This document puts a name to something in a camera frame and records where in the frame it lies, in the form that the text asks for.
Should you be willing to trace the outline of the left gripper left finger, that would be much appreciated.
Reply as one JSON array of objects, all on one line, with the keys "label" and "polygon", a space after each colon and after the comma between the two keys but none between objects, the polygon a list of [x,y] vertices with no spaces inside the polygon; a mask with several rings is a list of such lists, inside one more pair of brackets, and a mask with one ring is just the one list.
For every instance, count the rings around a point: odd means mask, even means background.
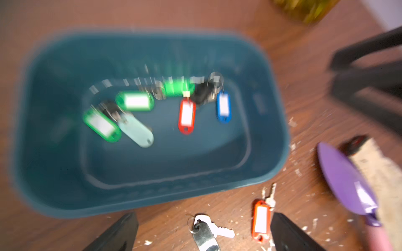
[{"label": "left gripper left finger", "polygon": [[134,212],[123,215],[84,251],[132,251],[139,223]]}]

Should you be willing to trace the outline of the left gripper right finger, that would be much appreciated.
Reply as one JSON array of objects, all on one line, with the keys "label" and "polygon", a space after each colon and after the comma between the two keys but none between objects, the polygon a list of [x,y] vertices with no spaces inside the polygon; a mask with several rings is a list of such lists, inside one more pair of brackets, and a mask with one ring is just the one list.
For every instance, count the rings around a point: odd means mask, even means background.
[{"label": "left gripper right finger", "polygon": [[283,213],[274,212],[271,234],[277,251],[325,251]]}]

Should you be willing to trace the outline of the black fob key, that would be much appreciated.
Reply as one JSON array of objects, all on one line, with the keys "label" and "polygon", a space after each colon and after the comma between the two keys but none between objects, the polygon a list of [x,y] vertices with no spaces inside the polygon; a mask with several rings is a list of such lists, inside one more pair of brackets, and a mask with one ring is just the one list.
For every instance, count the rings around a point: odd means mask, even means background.
[{"label": "black fob key", "polygon": [[194,217],[190,232],[199,251],[221,251],[216,237],[234,238],[236,235],[231,229],[218,227],[206,214],[197,214]]}]

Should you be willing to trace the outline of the teal plastic storage box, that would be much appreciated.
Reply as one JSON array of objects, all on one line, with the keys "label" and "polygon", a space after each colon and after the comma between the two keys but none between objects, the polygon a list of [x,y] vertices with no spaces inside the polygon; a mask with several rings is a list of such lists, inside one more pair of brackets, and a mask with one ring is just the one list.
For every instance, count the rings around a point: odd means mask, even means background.
[{"label": "teal plastic storage box", "polygon": [[[83,115],[119,92],[157,81],[224,78],[232,118],[215,103],[179,131],[181,97],[135,112],[153,133],[140,147],[107,142]],[[83,218],[263,183],[283,168],[290,134],[268,59],[235,34],[78,32],[39,44],[21,74],[10,178],[39,213]]]}]

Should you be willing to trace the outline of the black key with ring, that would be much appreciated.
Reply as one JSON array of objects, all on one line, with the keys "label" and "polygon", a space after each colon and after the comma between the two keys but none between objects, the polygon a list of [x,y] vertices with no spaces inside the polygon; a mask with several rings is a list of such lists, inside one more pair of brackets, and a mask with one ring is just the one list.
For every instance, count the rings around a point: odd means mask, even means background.
[{"label": "black key with ring", "polygon": [[196,84],[190,100],[196,106],[202,106],[216,100],[217,95],[224,89],[224,77],[219,72],[212,72],[203,83]]}]

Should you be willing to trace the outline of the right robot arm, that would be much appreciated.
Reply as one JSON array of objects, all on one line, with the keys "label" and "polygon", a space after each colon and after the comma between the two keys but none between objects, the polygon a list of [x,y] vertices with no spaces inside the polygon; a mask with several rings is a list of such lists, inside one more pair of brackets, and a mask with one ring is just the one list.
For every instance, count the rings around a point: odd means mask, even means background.
[{"label": "right robot arm", "polygon": [[402,28],[398,27],[337,50],[329,65],[335,73],[329,94],[399,136],[402,135],[402,116],[366,99],[356,97],[356,93],[364,88],[373,87],[401,99],[401,60],[368,68],[354,67],[352,63],[368,54],[398,47],[401,44]]}]

